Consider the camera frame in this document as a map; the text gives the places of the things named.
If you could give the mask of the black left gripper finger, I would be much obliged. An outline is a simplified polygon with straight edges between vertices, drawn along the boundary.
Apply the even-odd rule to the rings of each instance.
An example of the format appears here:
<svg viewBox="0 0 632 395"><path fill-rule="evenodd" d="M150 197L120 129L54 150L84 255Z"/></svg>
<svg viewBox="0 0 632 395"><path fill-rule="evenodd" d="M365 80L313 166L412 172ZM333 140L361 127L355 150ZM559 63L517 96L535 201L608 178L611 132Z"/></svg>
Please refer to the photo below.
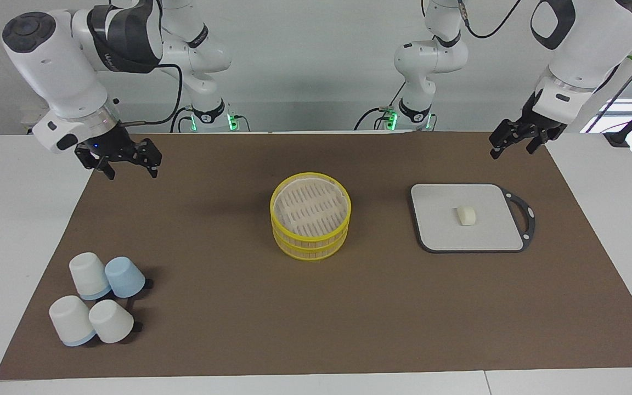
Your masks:
<svg viewBox="0 0 632 395"><path fill-rule="evenodd" d="M489 136L489 142L492 145L490 155L497 160L501 153L511 145L517 142L517 125L514 122L500 122Z"/></svg>
<svg viewBox="0 0 632 395"><path fill-rule="evenodd" d="M538 132L537 135L530 140L525 149L529 154L534 154L542 145L547 142L547 140L548 135L546 132Z"/></svg>

